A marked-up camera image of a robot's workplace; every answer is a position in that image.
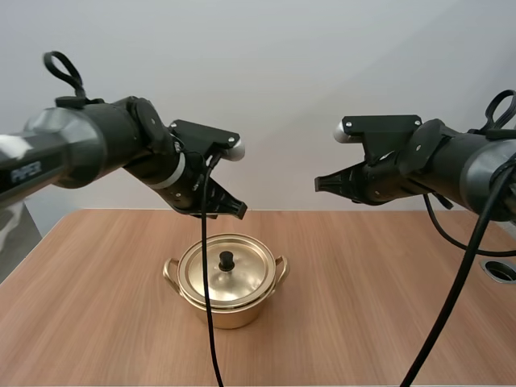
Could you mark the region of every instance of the wooden table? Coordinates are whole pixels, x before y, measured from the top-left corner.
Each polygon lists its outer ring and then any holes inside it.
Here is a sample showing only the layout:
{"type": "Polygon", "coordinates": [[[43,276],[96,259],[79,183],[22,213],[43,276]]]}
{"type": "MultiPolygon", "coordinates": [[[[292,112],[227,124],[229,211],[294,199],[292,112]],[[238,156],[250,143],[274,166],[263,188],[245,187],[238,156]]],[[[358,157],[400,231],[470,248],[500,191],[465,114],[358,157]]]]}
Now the wooden table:
{"type": "MultiPolygon", "coordinates": [[[[475,217],[439,213],[468,240],[475,217]]],[[[395,385],[462,253],[423,212],[249,212],[209,221],[290,258],[253,324],[216,331],[227,385],[395,385]]],[[[206,325],[161,276],[199,240],[171,210],[65,217],[0,285],[0,385],[213,385],[206,325]]],[[[492,226],[485,248],[516,248],[492,226]]],[[[516,285],[475,263],[416,384],[516,384],[516,285]]]]}

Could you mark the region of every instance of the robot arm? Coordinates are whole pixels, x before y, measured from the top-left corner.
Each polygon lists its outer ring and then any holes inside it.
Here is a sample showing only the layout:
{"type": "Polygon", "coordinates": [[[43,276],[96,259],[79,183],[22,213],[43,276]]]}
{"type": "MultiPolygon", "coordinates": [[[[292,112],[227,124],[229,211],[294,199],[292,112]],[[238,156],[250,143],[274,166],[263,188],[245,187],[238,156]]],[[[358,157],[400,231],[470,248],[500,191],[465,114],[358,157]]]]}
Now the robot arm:
{"type": "MultiPolygon", "coordinates": [[[[244,155],[237,133],[182,120],[166,127],[146,99],[114,103],[85,96],[78,71],[60,52],[44,56],[47,69],[75,89],[56,107],[29,120],[21,133],[0,135],[0,206],[8,206],[46,185],[80,188],[125,168],[174,210],[199,216],[207,161],[244,155]],[[52,63],[59,59],[70,75],[52,63]]],[[[245,203],[209,178],[207,213],[242,218],[245,203]]]]}
{"type": "MultiPolygon", "coordinates": [[[[447,208],[450,199],[479,214],[500,167],[516,153],[516,131],[501,129],[514,116],[515,94],[499,94],[486,111],[486,127],[468,133],[438,119],[421,124],[417,115],[344,117],[334,137],[340,143],[362,143],[365,161],[317,177],[315,190],[370,206],[433,193],[447,208]],[[494,110],[508,96],[513,104],[494,122],[494,110]]],[[[509,185],[493,208],[492,220],[516,219],[515,188],[509,185]]]]}

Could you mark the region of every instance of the pot handle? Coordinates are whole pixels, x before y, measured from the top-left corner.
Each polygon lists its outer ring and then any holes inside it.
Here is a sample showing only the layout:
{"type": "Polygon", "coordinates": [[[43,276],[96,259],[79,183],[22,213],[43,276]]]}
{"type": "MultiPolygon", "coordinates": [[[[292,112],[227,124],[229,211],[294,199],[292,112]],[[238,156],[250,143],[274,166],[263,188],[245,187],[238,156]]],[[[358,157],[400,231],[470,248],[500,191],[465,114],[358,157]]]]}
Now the pot handle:
{"type": "Polygon", "coordinates": [[[164,267],[163,267],[163,277],[164,277],[165,280],[167,280],[167,282],[172,287],[172,289],[174,289],[174,291],[181,296],[181,289],[179,288],[179,285],[177,284],[177,282],[175,282],[170,277],[170,274],[169,274],[170,264],[175,264],[177,266],[179,264],[179,261],[178,260],[174,260],[173,258],[170,258],[169,260],[167,260],[164,263],[164,267]]]}
{"type": "Polygon", "coordinates": [[[281,271],[280,276],[276,280],[276,284],[274,285],[276,288],[283,283],[285,278],[290,273],[290,264],[289,260],[287,260],[286,256],[278,256],[276,258],[276,266],[278,266],[281,262],[283,262],[283,270],[281,271]]]}

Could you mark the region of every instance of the golden pot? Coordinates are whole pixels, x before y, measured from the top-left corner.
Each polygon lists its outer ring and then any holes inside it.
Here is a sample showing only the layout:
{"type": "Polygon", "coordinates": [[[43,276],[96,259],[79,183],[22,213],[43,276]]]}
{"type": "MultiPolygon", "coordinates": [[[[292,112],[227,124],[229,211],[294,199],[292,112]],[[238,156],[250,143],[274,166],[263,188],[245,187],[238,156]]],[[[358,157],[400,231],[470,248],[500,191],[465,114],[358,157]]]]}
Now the golden pot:
{"type": "MultiPolygon", "coordinates": [[[[289,262],[283,256],[274,259],[263,243],[246,235],[213,235],[206,242],[213,325],[222,329],[243,327],[258,317],[265,301],[288,276],[289,262]],[[281,263],[283,269],[277,276],[281,263]]],[[[163,277],[206,321],[201,242],[179,260],[167,260],[163,277]],[[177,266],[176,279],[170,276],[170,264],[177,266]]]]}

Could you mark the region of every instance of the lid knob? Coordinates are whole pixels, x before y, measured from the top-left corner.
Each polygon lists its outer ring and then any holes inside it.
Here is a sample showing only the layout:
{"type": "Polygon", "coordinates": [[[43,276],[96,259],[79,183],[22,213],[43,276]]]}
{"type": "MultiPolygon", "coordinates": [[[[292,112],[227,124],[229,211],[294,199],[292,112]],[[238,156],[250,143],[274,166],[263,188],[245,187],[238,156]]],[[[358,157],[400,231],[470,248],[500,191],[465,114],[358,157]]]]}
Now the lid knob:
{"type": "Polygon", "coordinates": [[[230,272],[235,267],[232,252],[221,252],[218,257],[220,258],[218,268],[220,268],[223,272],[230,272]]]}

